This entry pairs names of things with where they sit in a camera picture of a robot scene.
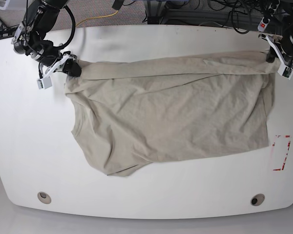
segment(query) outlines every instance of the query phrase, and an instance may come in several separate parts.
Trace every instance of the beige t-shirt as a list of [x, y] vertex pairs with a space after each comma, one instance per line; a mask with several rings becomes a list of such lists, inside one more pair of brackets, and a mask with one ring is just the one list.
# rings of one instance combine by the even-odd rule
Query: beige t-shirt
[[65, 85], [76, 113], [72, 133], [88, 163], [114, 176], [267, 147], [279, 61], [265, 60], [235, 52], [88, 63]]

